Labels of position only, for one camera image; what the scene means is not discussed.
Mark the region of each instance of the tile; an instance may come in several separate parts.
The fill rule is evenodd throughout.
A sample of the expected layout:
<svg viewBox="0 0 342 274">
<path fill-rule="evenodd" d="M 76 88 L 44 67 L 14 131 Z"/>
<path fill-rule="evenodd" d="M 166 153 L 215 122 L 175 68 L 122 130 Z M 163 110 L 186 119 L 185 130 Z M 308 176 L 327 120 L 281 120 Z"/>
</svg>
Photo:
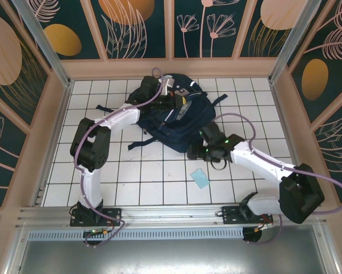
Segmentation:
<svg viewBox="0 0 342 274">
<path fill-rule="evenodd" d="M 238 92 L 238 105 L 240 106 L 256 106 L 257 101 L 253 91 Z"/>
<path fill-rule="evenodd" d="M 275 106 L 259 106 L 262 121 L 279 121 L 279 114 Z"/>
<path fill-rule="evenodd" d="M 121 142 L 123 131 L 111 132 L 110 142 Z"/>
<path fill-rule="evenodd" d="M 72 143 L 78 126 L 64 126 L 60 143 Z"/>
<path fill-rule="evenodd" d="M 70 155 L 70 146 L 71 144 L 59 144 L 57 156 L 55 157 L 56 162 L 62 163 L 73 163 L 74 158 Z"/>
<path fill-rule="evenodd" d="M 252 91 L 252 83 L 250 78 L 234 78 L 236 91 Z"/>
<path fill-rule="evenodd" d="M 289 148 L 285 139 L 267 140 L 272 157 L 290 157 Z"/>
<path fill-rule="evenodd" d="M 140 205 L 163 204 L 163 183 L 141 183 Z"/>
<path fill-rule="evenodd" d="M 219 97 L 223 94 L 228 95 L 224 100 L 222 100 L 219 104 L 220 106 L 238 106 L 237 93 L 235 91 L 231 92 L 218 92 Z"/>
<path fill-rule="evenodd" d="M 186 178 L 188 181 L 194 181 L 191 177 L 191 173 L 201 169 L 205 176 L 208 178 L 207 163 L 203 160 L 186 160 Z"/>
<path fill-rule="evenodd" d="M 255 92 L 255 95 L 258 105 L 275 105 L 275 101 L 273 100 L 272 93 L 270 91 Z"/>
<path fill-rule="evenodd" d="M 185 162 L 184 161 L 165 161 L 163 162 L 164 181 L 185 181 Z"/>
<path fill-rule="evenodd" d="M 124 102 L 125 94 L 108 94 L 106 107 L 117 109 L 121 107 Z"/>
<path fill-rule="evenodd" d="M 209 170 L 209 180 L 231 180 L 229 164 L 223 170 L 216 170 L 212 167 L 211 163 L 207 163 Z M 220 163 L 213 163 L 213 166 L 220 169 L 224 166 L 224 161 Z"/>
<path fill-rule="evenodd" d="M 219 106 L 215 106 L 214 109 L 215 109 L 215 116 L 219 116 L 222 114 L 222 110 L 220 109 Z"/>
<path fill-rule="evenodd" d="M 211 103 L 214 102 L 218 97 L 219 97 L 218 92 L 208 92 L 207 93 L 207 99 L 209 99 Z"/>
<path fill-rule="evenodd" d="M 91 94 L 107 94 L 109 80 L 92 81 Z"/>
<path fill-rule="evenodd" d="M 240 203 L 247 195 L 256 192 L 254 180 L 233 180 L 235 202 Z"/>
<path fill-rule="evenodd" d="M 91 120 L 95 120 L 98 118 L 104 117 L 104 111 L 102 110 L 87 110 L 86 111 L 86 118 L 89 118 Z"/>
<path fill-rule="evenodd" d="M 140 183 L 122 184 L 118 183 L 116 192 L 116 206 L 137 206 L 139 205 Z"/>
<path fill-rule="evenodd" d="M 116 162 L 105 163 L 103 167 L 101 168 L 101 183 L 116 183 L 118 181 L 118 168 L 119 168 L 119 163 L 116 163 Z"/>
<path fill-rule="evenodd" d="M 101 196 L 105 207 L 115 205 L 116 184 L 101 184 Z"/>
<path fill-rule="evenodd" d="M 185 182 L 164 182 L 164 204 L 187 204 Z"/>
<path fill-rule="evenodd" d="M 64 121 L 65 126 L 78 126 L 79 122 L 85 117 L 86 110 L 68 110 Z"/>
<path fill-rule="evenodd" d="M 131 124 L 123 129 L 123 142 L 137 142 L 142 140 L 143 130 L 137 124 Z"/>
<path fill-rule="evenodd" d="M 163 160 L 163 144 L 153 142 L 142 147 L 142 161 Z"/>
<path fill-rule="evenodd" d="M 74 165 L 72 163 L 55 163 L 51 172 L 50 184 L 71 183 Z"/>
<path fill-rule="evenodd" d="M 233 78 L 217 78 L 218 91 L 235 91 Z"/>
<path fill-rule="evenodd" d="M 262 151 L 263 153 L 270 155 L 267 140 L 265 140 L 265 139 L 254 140 L 252 142 L 252 146 L 257 148 L 259 151 Z"/>
<path fill-rule="evenodd" d="M 132 93 L 134 90 L 136 90 L 140 85 L 142 84 L 142 79 L 137 80 L 128 80 L 127 81 L 127 88 L 126 93 Z"/>
<path fill-rule="evenodd" d="M 267 78 L 252 78 L 253 90 L 270 90 Z"/>
<path fill-rule="evenodd" d="M 258 107 L 255 106 L 241 106 L 240 113 L 246 117 L 251 122 L 258 122 L 261 121 L 260 112 Z"/>
<path fill-rule="evenodd" d="M 265 139 L 264 128 L 262 122 L 252 122 L 256 130 L 256 139 Z M 247 140 L 251 139 L 253 136 L 252 127 L 249 123 L 243 123 L 244 133 L 246 134 Z"/>
<path fill-rule="evenodd" d="M 186 184 L 188 204 L 211 203 L 210 186 L 206 186 L 201 190 L 195 182 L 187 182 Z"/>
<path fill-rule="evenodd" d="M 140 162 L 120 162 L 118 182 L 139 182 Z"/>
<path fill-rule="evenodd" d="M 243 123 L 223 123 L 224 126 L 224 134 L 226 137 L 229 137 L 232 134 L 236 134 L 243 139 L 244 136 L 244 129 L 243 129 Z"/>
<path fill-rule="evenodd" d="M 85 110 L 87 108 L 88 95 L 72 95 L 70 96 L 70 102 L 68 109 L 80 109 Z"/>
<path fill-rule="evenodd" d="M 45 207 L 66 207 L 70 184 L 49 184 L 47 186 Z"/>
<path fill-rule="evenodd" d="M 283 128 L 280 122 L 263 122 L 263 127 L 267 139 L 269 138 L 285 138 Z"/>
<path fill-rule="evenodd" d="M 199 86 L 203 91 L 218 91 L 215 78 L 199 79 Z"/>
<path fill-rule="evenodd" d="M 89 94 L 92 81 L 75 81 L 72 94 Z"/>
<path fill-rule="evenodd" d="M 234 203 L 232 181 L 212 181 L 210 183 L 212 203 Z"/>
<path fill-rule="evenodd" d="M 288 158 L 276 158 L 276 160 L 282 161 L 282 162 L 287 163 L 287 164 L 294 164 L 290 157 L 288 157 Z"/>
<path fill-rule="evenodd" d="M 121 143 L 120 161 L 140 161 L 142 158 L 142 148 L 134 147 L 132 150 L 128 150 L 128 145 L 132 143 Z"/>
<path fill-rule="evenodd" d="M 119 161 L 120 159 L 120 143 L 110 143 L 110 148 L 108 149 L 107 161 Z"/>
<path fill-rule="evenodd" d="M 87 108 L 94 109 L 98 105 L 101 105 L 102 107 L 104 107 L 106 105 L 106 100 L 107 100 L 107 94 L 90 95 Z"/>
<path fill-rule="evenodd" d="M 79 197 L 81 195 L 81 185 L 80 184 L 72 184 L 70 188 L 68 205 L 69 207 L 77 204 Z"/>
<path fill-rule="evenodd" d="M 220 110 L 222 111 L 222 114 L 226 114 L 226 113 L 240 114 L 239 107 L 220 107 Z M 222 119 L 223 119 L 223 122 L 241 122 L 242 121 L 241 117 L 234 116 L 234 115 L 226 115 L 226 116 L 223 116 Z"/>
<path fill-rule="evenodd" d="M 161 182 L 163 181 L 163 162 L 151 161 L 142 162 L 140 173 L 141 182 Z"/>
<path fill-rule="evenodd" d="M 184 160 L 185 153 L 180 153 L 166 145 L 163 146 L 163 158 L 165 160 Z"/>
<path fill-rule="evenodd" d="M 232 180 L 241 180 L 241 179 L 253 179 L 252 171 L 244 166 L 241 166 L 236 163 L 230 164 L 230 171 L 232 173 Z"/>
<path fill-rule="evenodd" d="M 108 93 L 126 93 L 126 85 L 127 80 L 111 80 Z"/>
</svg>

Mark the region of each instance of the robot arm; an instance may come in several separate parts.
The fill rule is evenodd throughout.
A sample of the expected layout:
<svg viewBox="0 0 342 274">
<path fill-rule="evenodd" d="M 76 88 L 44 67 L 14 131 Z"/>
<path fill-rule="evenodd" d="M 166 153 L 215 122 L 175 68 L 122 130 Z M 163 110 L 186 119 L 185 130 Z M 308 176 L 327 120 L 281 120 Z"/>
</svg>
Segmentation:
<svg viewBox="0 0 342 274">
<path fill-rule="evenodd" d="M 243 138 L 232 134 L 226 137 L 212 122 L 200 131 L 203 144 L 189 146 L 189 159 L 202 158 L 208 162 L 222 159 L 232 164 L 240 164 L 271 182 L 269 188 L 253 192 L 240 202 L 240 213 L 245 219 L 262 214 L 283 214 L 295 223 L 302 223 L 323 201 L 324 195 L 316 178 L 285 170 L 284 167 L 312 172 L 306 164 L 298 167 L 278 161 L 275 158 L 252 148 Z M 255 153 L 278 163 L 283 168 L 266 162 Z"/>
</svg>

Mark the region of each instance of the metal sheet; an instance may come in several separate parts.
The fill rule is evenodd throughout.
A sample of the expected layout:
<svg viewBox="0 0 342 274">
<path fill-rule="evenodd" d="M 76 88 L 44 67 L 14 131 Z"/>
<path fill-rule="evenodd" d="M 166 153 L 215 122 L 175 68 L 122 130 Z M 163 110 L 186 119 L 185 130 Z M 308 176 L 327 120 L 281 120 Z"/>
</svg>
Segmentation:
<svg viewBox="0 0 342 274">
<path fill-rule="evenodd" d="M 278 241 L 264 246 L 240 239 L 113 241 L 99 249 L 76 241 L 29 242 L 20 273 L 326 272 L 312 228 L 299 226 L 285 227 Z"/>
</svg>

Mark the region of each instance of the enclosure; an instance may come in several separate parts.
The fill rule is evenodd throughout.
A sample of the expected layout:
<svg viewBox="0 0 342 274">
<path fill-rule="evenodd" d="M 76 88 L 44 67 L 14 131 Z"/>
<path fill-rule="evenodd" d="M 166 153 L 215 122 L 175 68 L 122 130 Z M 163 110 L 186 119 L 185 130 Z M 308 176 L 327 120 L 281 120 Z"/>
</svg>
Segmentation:
<svg viewBox="0 0 342 274">
<path fill-rule="evenodd" d="M 100 181 L 127 225 L 86 248 L 95 228 L 68 213 L 81 194 L 78 124 L 108 115 L 99 104 L 120 108 L 154 67 L 189 76 L 212 102 L 228 95 L 216 115 L 247 117 L 258 150 L 342 182 L 342 0 L 0 0 L 0 273 L 342 273 L 342 210 L 283 217 L 274 243 L 247 245 L 254 225 L 216 212 L 272 182 L 161 142 L 128 150 L 150 139 L 137 124 L 111 134 Z M 216 123 L 252 138 L 241 118 Z M 342 189 L 318 182 L 317 211 L 342 206 Z"/>
</svg>

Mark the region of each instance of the floral wallpaper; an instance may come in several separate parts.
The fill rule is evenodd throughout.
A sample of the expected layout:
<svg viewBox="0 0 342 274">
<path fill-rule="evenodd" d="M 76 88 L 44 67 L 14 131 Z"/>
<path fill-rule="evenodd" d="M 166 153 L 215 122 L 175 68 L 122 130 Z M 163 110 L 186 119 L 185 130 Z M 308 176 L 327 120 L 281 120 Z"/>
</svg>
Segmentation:
<svg viewBox="0 0 342 274">
<path fill-rule="evenodd" d="M 175 0 L 174 57 L 231 57 L 246 1 Z"/>
</svg>

